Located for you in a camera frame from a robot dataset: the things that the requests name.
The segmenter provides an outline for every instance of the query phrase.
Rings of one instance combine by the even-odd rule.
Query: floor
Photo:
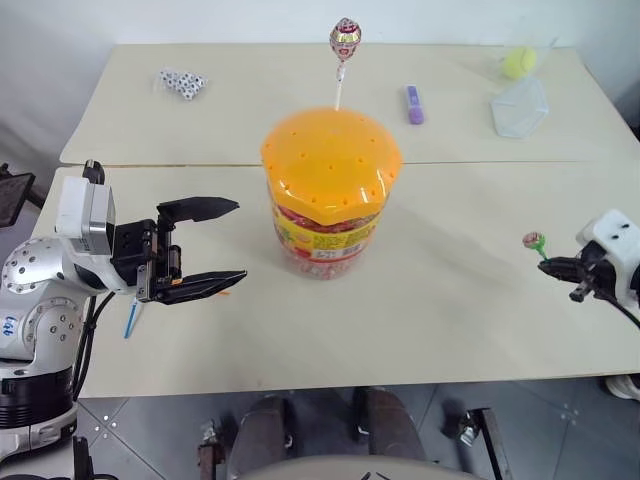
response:
[[[481,438],[442,433],[445,415],[491,407],[515,480],[640,478],[640,403],[605,393],[599,379],[389,386],[414,419],[429,461],[493,479]],[[294,406],[303,455],[366,453],[348,436],[352,389],[278,392]],[[124,479],[199,478],[196,447],[209,420],[239,420],[264,392],[85,399],[79,433],[96,472]]]

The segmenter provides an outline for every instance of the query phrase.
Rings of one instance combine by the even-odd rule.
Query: white table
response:
[[[36,235],[53,231],[56,173]],[[637,162],[407,165],[361,263],[332,281],[285,268],[259,167],[111,168],[118,223],[155,205],[224,196],[241,208],[178,225],[185,275],[246,268],[215,296],[145,306],[123,339],[130,298],[100,318],[83,396],[483,381],[640,370],[640,333],[573,286],[539,272],[521,245],[538,229],[550,255],[611,207],[640,222]]]
[[[489,100],[503,49],[362,44],[349,61],[344,107],[385,124],[408,163],[640,159],[640,147],[572,49],[538,77],[550,115],[532,137],[496,135]],[[277,122],[332,105],[337,60],[328,45],[120,45],[61,161],[104,165],[259,164]],[[162,89],[163,67],[206,75],[192,102]],[[427,122],[408,123],[403,86],[417,84]]]

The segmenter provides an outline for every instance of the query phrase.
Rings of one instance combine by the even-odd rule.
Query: tennis ball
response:
[[[533,70],[536,66],[536,57],[536,51],[533,48],[514,48],[502,62],[502,73],[513,80],[518,80]]]

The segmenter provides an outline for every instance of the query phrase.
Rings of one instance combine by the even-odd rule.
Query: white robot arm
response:
[[[96,295],[111,291],[173,304],[214,295],[246,276],[232,271],[182,278],[181,250],[171,244],[176,222],[216,218],[236,202],[168,202],[158,206],[157,222],[116,226],[111,188],[102,182],[97,162],[87,162],[83,178],[66,178],[56,235],[24,242],[2,264],[0,462],[75,431],[79,367],[93,339]]]
[[[622,312],[638,328],[628,308],[640,305],[640,228],[618,210],[589,222],[576,236],[582,250],[575,257],[543,260],[538,268],[558,280],[577,283],[575,302],[589,293]]]

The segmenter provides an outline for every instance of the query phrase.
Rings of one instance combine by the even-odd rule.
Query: candy jar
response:
[[[345,272],[362,254],[402,167],[382,125],[332,108],[280,123],[262,145],[262,162],[287,257],[321,279]]]

